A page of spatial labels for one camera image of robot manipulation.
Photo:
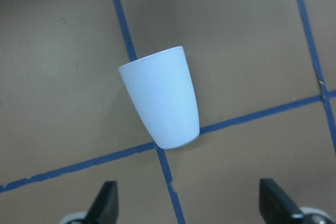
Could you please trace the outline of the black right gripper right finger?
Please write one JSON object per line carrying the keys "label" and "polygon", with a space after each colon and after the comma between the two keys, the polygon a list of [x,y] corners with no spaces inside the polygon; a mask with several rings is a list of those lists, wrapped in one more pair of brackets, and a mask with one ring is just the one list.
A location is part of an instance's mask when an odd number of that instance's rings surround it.
{"label": "black right gripper right finger", "polygon": [[271,178],[259,181],[259,212],[265,223],[302,223],[304,214]]}

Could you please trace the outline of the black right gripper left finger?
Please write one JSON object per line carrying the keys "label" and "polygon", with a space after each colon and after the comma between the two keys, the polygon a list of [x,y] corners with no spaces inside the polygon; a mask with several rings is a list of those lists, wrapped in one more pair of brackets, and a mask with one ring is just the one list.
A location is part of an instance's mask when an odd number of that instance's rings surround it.
{"label": "black right gripper left finger", "polygon": [[116,181],[103,183],[88,213],[86,223],[117,223],[118,184]]}

